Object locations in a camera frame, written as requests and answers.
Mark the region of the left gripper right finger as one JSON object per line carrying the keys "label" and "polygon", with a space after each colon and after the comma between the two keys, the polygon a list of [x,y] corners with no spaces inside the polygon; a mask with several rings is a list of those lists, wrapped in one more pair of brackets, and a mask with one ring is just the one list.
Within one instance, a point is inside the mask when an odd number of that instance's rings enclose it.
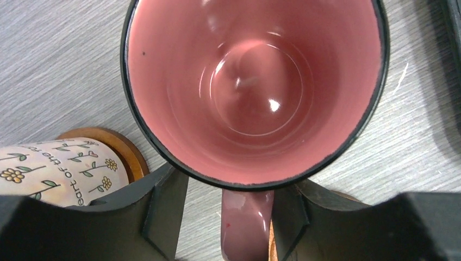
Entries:
{"label": "left gripper right finger", "polygon": [[405,192],[375,206],[305,180],[275,191],[279,260],[460,260],[460,194]]}

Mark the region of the pink ghost mug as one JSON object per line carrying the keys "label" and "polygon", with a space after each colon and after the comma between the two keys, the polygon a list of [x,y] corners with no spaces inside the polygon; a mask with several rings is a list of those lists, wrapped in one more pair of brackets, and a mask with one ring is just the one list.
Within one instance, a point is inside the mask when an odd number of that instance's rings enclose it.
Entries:
{"label": "pink ghost mug", "polygon": [[120,66],[133,116],[219,187],[224,260],[268,260],[274,191],[342,155],[384,87],[382,1],[132,1]]}

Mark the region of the floral white mug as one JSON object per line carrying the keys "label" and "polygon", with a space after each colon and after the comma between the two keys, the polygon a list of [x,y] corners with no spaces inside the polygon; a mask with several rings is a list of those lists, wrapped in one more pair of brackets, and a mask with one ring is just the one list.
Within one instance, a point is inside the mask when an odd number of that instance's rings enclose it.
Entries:
{"label": "floral white mug", "polygon": [[104,143],[90,138],[1,148],[1,194],[61,207],[87,206],[129,184],[126,168]]}

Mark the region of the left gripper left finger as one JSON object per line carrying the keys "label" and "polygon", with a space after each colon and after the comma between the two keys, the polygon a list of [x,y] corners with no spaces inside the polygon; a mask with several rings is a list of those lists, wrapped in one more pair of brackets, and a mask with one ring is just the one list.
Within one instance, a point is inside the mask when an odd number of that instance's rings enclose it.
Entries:
{"label": "left gripper left finger", "polygon": [[165,164],[84,207],[2,196],[1,260],[174,260],[187,188]]}

